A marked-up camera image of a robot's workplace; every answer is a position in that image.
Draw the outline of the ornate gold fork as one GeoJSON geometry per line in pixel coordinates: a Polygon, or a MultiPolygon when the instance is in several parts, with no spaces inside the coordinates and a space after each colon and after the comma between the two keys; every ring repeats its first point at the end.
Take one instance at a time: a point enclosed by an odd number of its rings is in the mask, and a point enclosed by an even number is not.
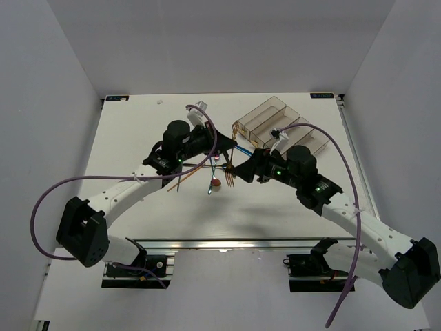
{"type": "MultiPolygon", "coordinates": [[[[237,121],[235,121],[232,124],[232,140],[233,141],[236,141],[239,127],[240,127],[240,125],[237,121]]],[[[225,168],[225,180],[226,180],[227,186],[229,188],[234,187],[234,167],[232,164],[233,154],[234,154],[234,148],[231,149],[231,153],[229,155],[227,166],[225,168]]]]}

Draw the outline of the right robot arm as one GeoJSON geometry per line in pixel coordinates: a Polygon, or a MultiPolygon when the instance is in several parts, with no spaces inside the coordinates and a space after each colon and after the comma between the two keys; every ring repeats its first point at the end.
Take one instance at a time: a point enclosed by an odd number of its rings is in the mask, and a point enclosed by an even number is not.
{"type": "Polygon", "coordinates": [[[366,245],[368,250],[361,252],[335,239],[323,239],[311,251],[316,273],[348,272],[354,264],[356,277],[380,286],[407,309],[414,308],[440,280],[435,244],[425,237],[416,241],[358,209],[340,186],[319,174],[309,148],[293,146],[286,157],[276,150],[258,148],[234,172],[248,183],[275,180],[295,188],[302,205],[366,245]]]}

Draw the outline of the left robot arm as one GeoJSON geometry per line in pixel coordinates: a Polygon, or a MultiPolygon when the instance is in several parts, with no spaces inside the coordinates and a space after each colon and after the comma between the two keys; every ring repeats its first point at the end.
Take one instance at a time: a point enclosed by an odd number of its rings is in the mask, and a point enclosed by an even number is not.
{"type": "Polygon", "coordinates": [[[57,242],[87,268],[104,261],[122,265],[131,275],[142,273],[145,249],[132,239],[110,236],[110,226],[133,205],[170,183],[182,171],[184,161],[210,152],[224,154],[236,144],[208,123],[191,128],[185,121],[172,121],[130,179],[89,199],[74,197],[66,203],[57,242]]]}

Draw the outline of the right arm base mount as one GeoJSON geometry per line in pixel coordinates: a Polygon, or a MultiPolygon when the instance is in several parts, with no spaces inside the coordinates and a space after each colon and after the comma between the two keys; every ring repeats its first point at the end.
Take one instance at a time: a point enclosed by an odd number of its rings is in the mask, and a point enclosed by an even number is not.
{"type": "Polygon", "coordinates": [[[343,290],[348,275],[346,269],[332,270],[324,260],[313,257],[311,251],[320,242],[320,238],[283,241],[283,265],[291,293],[337,293],[343,290]]]}

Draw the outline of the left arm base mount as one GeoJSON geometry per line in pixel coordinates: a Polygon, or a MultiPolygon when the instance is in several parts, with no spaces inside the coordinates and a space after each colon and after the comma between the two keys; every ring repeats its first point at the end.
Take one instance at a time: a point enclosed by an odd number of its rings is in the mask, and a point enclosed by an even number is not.
{"type": "Polygon", "coordinates": [[[174,267],[174,255],[147,251],[130,238],[109,237],[101,260],[105,264],[102,288],[166,289],[174,267]]]}

